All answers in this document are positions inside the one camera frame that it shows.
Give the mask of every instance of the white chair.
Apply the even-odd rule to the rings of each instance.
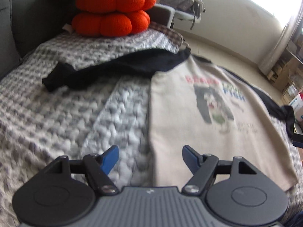
[[[180,20],[188,20],[192,21],[193,24],[191,26],[191,29],[193,28],[195,23],[200,23],[201,21],[201,15],[202,13],[205,13],[205,8],[203,4],[200,4],[198,2],[194,2],[194,12],[193,13],[187,13],[180,10],[175,11],[174,19],[180,19]],[[171,28],[174,26],[174,19],[171,24]]]

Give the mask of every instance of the black cloth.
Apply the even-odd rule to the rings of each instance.
[[[42,80],[48,91],[54,91],[61,86],[71,89],[84,89],[93,84],[100,76],[110,74],[138,75],[151,78],[155,72],[167,72],[190,56],[190,49],[179,51],[177,54],[162,49],[149,49],[130,53],[117,59],[76,71],[70,64],[58,62],[52,72]],[[211,61],[194,56],[200,62]],[[294,110],[291,106],[280,107],[263,91],[253,87],[235,73],[225,69],[231,75],[247,84],[257,93],[265,104],[269,114],[278,120],[286,122],[286,131],[290,138],[294,135]]]
[[[42,83],[49,92],[61,86],[84,89],[100,76],[110,74],[139,75],[151,78],[155,72],[167,72],[190,56],[190,49],[177,54],[162,49],[137,51],[117,59],[76,71],[70,64],[58,62]]]

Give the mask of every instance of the chair armrest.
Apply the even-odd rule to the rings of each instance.
[[[174,8],[159,3],[156,3],[153,8],[146,12],[148,13],[151,21],[167,26],[168,28],[170,28],[175,15]]]

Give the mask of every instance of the gray textured blanket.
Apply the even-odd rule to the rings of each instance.
[[[61,34],[41,44],[0,83],[0,225],[18,224],[13,193],[59,155],[70,159],[102,153],[116,144],[120,159],[110,178],[124,185],[150,186],[152,154],[148,144],[150,81],[139,77],[102,77],[85,91],[60,88],[48,93],[41,83],[58,60],[76,69],[99,64],[129,52],[163,48],[176,53],[182,37],[164,27],[116,39]],[[285,124],[272,122],[286,142],[300,183],[288,192],[287,216],[302,209],[303,170],[288,139]]]

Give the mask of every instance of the black circular disk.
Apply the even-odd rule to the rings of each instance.
[[[84,183],[47,174],[22,186],[12,204],[21,222],[55,227],[80,219],[91,210],[94,201],[94,191]]]
[[[255,187],[238,187],[231,193],[231,198],[242,206],[260,206],[267,200],[267,194]]]
[[[246,182],[229,179],[218,182],[209,189],[206,203],[214,214],[229,223],[263,226],[283,216],[288,199],[272,181],[267,186],[262,182],[258,184],[257,178]]]

